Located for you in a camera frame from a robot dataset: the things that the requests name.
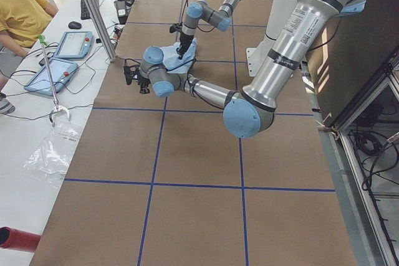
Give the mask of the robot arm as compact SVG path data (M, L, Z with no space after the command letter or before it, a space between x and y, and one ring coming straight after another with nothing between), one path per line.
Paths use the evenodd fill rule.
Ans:
M179 46L176 49L178 58L182 59L193 42L200 21L205 21L220 31L226 31L231 24L233 11L241 0L224 0L218 9L213 9L205 0L190 2L185 18L174 23L170 32L179 32Z
M239 138L249 138L272 125L278 95L325 23L332 17L361 12L366 0L274 0L279 33L247 50L252 81L234 91L190 75L188 65L194 60L199 22L225 31L240 1L224 0L217 10L205 1L191 2L185 19L170 27L170 32L180 35L179 42L170 49L171 57L167 59L162 48L148 47L133 75L142 93L153 91L164 98L179 90L222 109L228 131Z

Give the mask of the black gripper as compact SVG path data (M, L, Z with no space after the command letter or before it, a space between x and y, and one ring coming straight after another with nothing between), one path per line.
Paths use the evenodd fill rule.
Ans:
M183 58L184 54L189 49L191 43L192 43L192 36L189 36L185 33L180 34L180 46L178 47L177 51L179 60Z
M140 94L150 93L149 89L150 80L148 78L138 76L138 84L140 86Z

